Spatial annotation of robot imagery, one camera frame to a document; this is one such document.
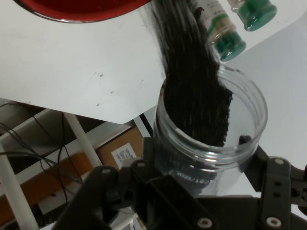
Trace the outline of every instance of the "box label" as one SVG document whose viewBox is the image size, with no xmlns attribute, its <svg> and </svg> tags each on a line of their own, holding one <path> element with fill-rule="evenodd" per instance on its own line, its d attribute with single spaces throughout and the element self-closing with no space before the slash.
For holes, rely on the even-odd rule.
<svg viewBox="0 0 307 230">
<path fill-rule="evenodd" d="M 114 150 L 112 152 L 112 156 L 114 157 L 119 168 L 121 168 L 124 160 L 136 157 L 130 143 L 127 143 L 122 147 Z"/>
</svg>

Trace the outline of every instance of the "small bottle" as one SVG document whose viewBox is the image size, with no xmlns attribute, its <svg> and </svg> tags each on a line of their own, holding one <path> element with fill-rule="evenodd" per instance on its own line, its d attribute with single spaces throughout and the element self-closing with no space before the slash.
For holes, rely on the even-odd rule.
<svg viewBox="0 0 307 230">
<path fill-rule="evenodd" d="M 198 0 L 194 16 L 207 28 L 209 40 L 221 61 L 229 61 L 245 50 L 246 43 L 218 0 Z"/>
<path fill-rule="evenodd" d="M 238 14 L 247 31 L 255 31 L 272 20 L 277 7 L 270 0 L 228 0 L 231 10 Z"/>
</svg>

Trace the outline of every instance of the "wire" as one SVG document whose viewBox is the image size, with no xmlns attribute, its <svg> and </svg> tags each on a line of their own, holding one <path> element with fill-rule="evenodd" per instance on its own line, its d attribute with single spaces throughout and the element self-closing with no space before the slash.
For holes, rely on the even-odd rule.
<svg viewBox="0 0 307 230">
<path fill-rule="evenodd" d="M 27 145 L 22 139 L 21 137 L 10 127 L 8 127 L 7 125 L 5 125 L 4 123 L 0 122 L 0 128 L 2 128 L 3 130 L 5 130 L 9 135 L 11 135 L 14 140 L 22 147 L 24 147 L 25 149 L 31 151 L 32 153 L 39 155 L 37 152 L 35 152 L 29 145 Z M 42 161 L 40 160 L 40 167 L 42 168 L 43 171 L 46 171 L 46 169 L 44 169 Z"/>
<path fill-rule="evenodd" d="M 64 113 L 63 112 L 62 112 L 62 116 L 61 116 L 61 122 L 62 122 L 62 143 L 61 143 L 61 146 L 59 148 L 58 161 L 57 161 L 57 163 L 58 163 L 58 178 L 59 178 L 59 183 L 61 184 L 61 187 L 63 189 L 64 195 L 65 195 L 65 203 L 67 205 L 68 204 L 67 193 L 66 193 L 64 183 L 63 183 L 62 178 L 61 178 L 60 173 L 59 173 L 59 161 L 60 161 L 60 158 L 61 158 L 61 153 L 62 153 L 64 143 L 65 143 L 65 125 L 64 125 Z"/>
<path fill-rule="evenodd" d="M 30 153 L 30 152 L 18 152 L 18 151 L 0 152 L 0 156 L 1 155 L 7 155 L 7 156 L 10 156 L 10 157 L 32 157 L 32 158 L 37 158 L 37 159 L 43 160 L 43 161 L 48 162 L 48 163 L 52 163 L 52 164 L 58 166 L 60 168 L 60 170 L 62 171 L 63 175 L 65 175 L 67 178 L 71 179 L 74 182 L 81 184 L 81 181 L 76 179 L 69 171 L 66 171 L 61 165 L 58 165 L 55 161 L 50 160 L 48 158 L 44 158 L 42 156 L 35 155 L 33 153 Z"/>
<path fill-rule="evenodd" d="M 25 106 L 25 105 L 23 105 L 23 104 L 20 104 L 20 103 L 18 103 L 18 104 L 16 104 L 16 103 L 5 103 L 5 104 L 3 104 L 3 105 L 1 105 L 0 106 L 0 109 L 2 108 L 2 107 L 5 107 L 5 106 L 7 106 L 7 105 L 14 105 L 14 106 L 20 106 L 20 107 L 22 107 L 22 108 L 25 108 L 29 113 L 31 113 L 31 116 L 33 117 L 33 119 L 36 121 L 36 123 L 41 127 L 41 129 L 45 132 L 45 134 L 53 141 L 53 142 L 55 142 L 56 144 L 59 144 L 59 142 L 43 127 L 43 125 L 37 120 L 37 118 L 35 117 L 35 115 L 34 114 L 32 114 L 32 112 Z M 82 177 L 80 176 L 80 174 L 79 174 L 79 172 L 78 172 L 78 170 L 76 169 L 76 167 L 75 167 L 75 165 L 74 165 L 74 163 L 72 162 L 72 159 L 71 159 L 71 157 L 70 157 L 70 155 L 69 155 L 69 153 L 68 153 L 68 150 L 67 150 L 67 148 L 66 148 L 66 146 L 65 145 L 63 145 L 64 146 L 64 149 L 65 149 L 65 151 L 66 151 L 66 154 L 67 154 L 67 157 L 68 157 L 68 159 L 69 159 L 69 161 L 70 161 L 70 163 L 71 163 L 71 165 L 72 165 L 72 167 L 73 167 L 73 169 L 74 169 L 74 171 L 77 173 L 77 175 L 78 175 L 78 177 L 80 178 L 80 180 L 81 181 L 83 181 L 82 180 Z"/>
</svg>

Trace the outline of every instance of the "white table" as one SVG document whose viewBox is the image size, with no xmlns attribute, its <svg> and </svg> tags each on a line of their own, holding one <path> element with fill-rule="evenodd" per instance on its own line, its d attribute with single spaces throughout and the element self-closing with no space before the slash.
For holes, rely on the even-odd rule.
<svg viewBox="0 0 307 230">
<path fill-rule="evenodd" d="M 249 33 L 220 1 L 250 49 L 297 20 L 306 0 L 272 0 L 278 14 Z M 144 7 L 98 23 L 65 24 L 0 1 L 0 97 L 125 123 L 156 104 L 163 69 Z"/>
</svg>

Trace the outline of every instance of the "pouring black granules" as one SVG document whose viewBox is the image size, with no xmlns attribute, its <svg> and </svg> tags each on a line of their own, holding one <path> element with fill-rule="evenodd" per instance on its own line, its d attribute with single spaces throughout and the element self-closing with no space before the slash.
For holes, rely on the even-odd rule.
<svg viewBox="0 0 307 230">
<path fill-rule="evenodd" d="M 193 17 L 191 0 L 154 0 L 155 32 L 166 73 L 165 107 L 171 120 L 190 137 L 224 146 L 232 92 L 217 76 L 219 63 L 207 30 Z"/>
</svg>

